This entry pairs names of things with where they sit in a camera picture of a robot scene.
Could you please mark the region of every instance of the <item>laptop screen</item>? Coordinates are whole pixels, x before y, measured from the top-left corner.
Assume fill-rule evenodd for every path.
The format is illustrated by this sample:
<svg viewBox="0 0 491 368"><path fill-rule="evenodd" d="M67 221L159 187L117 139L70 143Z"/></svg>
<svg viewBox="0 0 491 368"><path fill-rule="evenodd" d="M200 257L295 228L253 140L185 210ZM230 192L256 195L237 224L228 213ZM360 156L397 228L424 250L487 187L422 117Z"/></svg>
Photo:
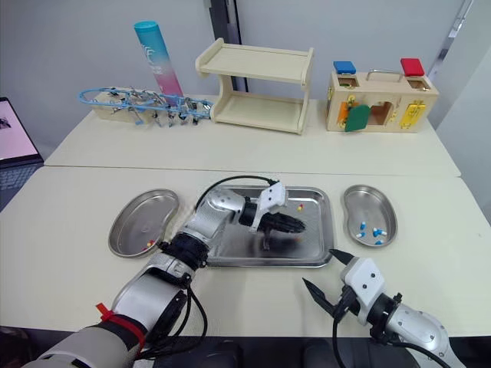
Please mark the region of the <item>laptop screen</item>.
<svg viewBox="0 0 491 368"><path fill-rule="evenodd" d="M0 99L0 162L32 155L38 155L36 147L8 100Z"/></svg>

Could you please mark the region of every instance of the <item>metal handle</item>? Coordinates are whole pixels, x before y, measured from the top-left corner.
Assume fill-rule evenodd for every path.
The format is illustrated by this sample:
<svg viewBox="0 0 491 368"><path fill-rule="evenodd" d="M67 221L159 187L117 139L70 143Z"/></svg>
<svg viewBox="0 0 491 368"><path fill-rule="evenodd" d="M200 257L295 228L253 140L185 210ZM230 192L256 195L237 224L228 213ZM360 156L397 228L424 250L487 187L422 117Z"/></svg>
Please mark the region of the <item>metal handle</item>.
<svg viewBox="0 0 491 368"><path fill-rule="evenodd" d="M370 78L370 74L372 74L372 73L399 74L399 80L397 82L400 82L402 80L402 77L404 76L399 71L382 71L380 69L370 69L370 71L367 74L367 81Z"/></svg>

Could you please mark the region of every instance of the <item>laptop keyboard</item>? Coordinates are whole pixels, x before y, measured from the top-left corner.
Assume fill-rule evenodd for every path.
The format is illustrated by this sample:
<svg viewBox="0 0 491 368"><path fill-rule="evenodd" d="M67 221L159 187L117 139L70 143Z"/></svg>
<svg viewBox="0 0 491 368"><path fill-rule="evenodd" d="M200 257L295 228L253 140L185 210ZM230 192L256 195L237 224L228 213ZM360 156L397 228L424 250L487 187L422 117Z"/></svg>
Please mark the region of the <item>laptop keyboard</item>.
<svg viewBox="0 0 491 368"><path fill-rule="evenodd" d="M0 172L0 190L22 187L35 170L36 165L19 167L18 169L2 170Z"/></svg>

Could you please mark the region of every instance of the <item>blue button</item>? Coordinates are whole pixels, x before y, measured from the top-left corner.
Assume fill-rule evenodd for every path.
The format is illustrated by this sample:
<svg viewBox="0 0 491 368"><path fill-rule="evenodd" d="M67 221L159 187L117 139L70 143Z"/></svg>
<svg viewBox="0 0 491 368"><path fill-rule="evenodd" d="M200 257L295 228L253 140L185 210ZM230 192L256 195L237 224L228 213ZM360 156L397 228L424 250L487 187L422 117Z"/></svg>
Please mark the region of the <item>blue button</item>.
<svg viewBox="0 0 491 368"><path fill-rule="evenodd" d="M336 73L338 74L355 74L356 69L350 61L335 61L334 69L336 69Z"/></svg>

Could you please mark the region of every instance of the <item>laptop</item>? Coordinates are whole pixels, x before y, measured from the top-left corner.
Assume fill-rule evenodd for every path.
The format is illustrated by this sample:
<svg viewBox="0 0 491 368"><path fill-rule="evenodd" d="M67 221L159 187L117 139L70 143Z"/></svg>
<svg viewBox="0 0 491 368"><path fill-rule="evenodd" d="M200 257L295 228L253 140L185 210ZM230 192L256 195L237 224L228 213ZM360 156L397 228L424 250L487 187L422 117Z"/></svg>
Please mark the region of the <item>laptop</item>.
<svg viewBox="0 0 491 368"><path fill-rule="evenodd" d="M8 98L0 97L0 211L43 163Z"/></svg>

